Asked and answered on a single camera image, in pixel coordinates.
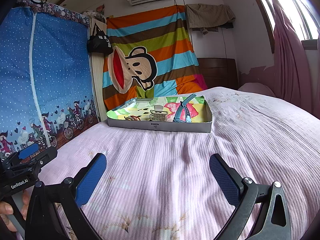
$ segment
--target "window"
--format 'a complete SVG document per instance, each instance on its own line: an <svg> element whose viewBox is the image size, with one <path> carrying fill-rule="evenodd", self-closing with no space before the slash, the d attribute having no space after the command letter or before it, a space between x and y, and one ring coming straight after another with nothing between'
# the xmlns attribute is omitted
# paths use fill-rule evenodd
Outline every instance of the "window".
<svg viewBox="0 0 320 240"><path fill-rule="evenodd" d="M275 12L272 0L261 0L269 17L272 29L275 27ZM285 14L291 21L301 41L318 39L318 31L313 18L300 0L279 0Z"/></svg>

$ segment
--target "red mouth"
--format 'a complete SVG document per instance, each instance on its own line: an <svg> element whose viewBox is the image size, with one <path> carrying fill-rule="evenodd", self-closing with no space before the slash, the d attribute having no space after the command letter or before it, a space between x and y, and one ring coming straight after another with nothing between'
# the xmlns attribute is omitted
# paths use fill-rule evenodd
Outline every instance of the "red mouth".
<svg viewBox="0 0 320 240"><path fill-rule="evenodd" d="M115 53L113 55L113 71L115 73L115 77L116 77L120 87L123 89L124 76L123 76L122 64L121 64L121 60L120 60L120 57L119 57L116 49L115 49Z"/></svg>

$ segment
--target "brown towel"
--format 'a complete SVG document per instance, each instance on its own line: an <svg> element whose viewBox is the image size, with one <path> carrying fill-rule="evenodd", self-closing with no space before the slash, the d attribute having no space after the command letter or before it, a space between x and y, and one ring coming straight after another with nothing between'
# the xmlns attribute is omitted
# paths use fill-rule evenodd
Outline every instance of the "brown towel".
<svg viewBox="0 0 320 240"><path fill-rule="evenodd" d="M187 4L186 9L190 28L212 28L236 19L228 5Z"/></svg>

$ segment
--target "orange stripe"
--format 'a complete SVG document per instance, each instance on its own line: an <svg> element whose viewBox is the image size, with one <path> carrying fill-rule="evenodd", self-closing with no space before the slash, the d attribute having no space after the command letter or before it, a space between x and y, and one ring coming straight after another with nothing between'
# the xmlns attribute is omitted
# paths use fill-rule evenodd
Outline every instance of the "orange stripe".
<svg viewBox="0 0 320 240"><path fill-rule="evenodd" d="M199 87L199 85L194 81L195 77L193 75L176 78L176 90L178 92L178 95L202 91L202 88Z"/></svg>
<svg viewBox="0 0 320 240"><path fill-rule="evenodd" d="M187 52L188 50L194 52L191 42L188 40L188 38L186 38L182 41L176 41L170 46L156 49L148 53L155 58L156 62L159 62L173 57L174 54L180 54L183 52Z"/></svg>
<svg viewBox="0 0 320 240"><path fill-rule="evenodd" d="M133 86L125 94L119 93L103 101L107 109L112 110L115 107L122 105L125 101L128 101L136 97L137 97L137 86Z"/></svg>
<svg viewBox="0 0 320 240"><path fill-rule="evenodd" d="M104 64L103 64L103 72L109 71L108 69L108 56L104 57Z"/></svg>
<svg viewBox="0 0 320 240"><path fill-rule="evenodd" d="M152 11L135 13L131 15L107 19L107 26L109 29L119 29L137 25L140 23L150 22L161 19L166 16L171 16L177 12L184 12L183 5L173 5L170 7L160 8Z"/></svg>

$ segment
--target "blue watch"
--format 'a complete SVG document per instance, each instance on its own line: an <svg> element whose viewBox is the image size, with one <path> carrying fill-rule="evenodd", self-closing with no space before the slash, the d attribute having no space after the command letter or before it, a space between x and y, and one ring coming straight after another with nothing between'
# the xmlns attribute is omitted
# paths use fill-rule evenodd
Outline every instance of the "blue watch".
<svg viewBox="0 0 320 240"><path fill-rule="evenodd" d="M194 99L197 95L195 93L191 94L190 96L188 96L183 102L180 102L180 106L177 109L177 112L173 118L174 122L191 122L191 116L190 116L190 112L189 109L187 108L187 103L189 103L192 99ZM182 109L184 109L184 112L186 114L186 120L183 121L180 119L181 117L181 113L182 113Z"/></svg>

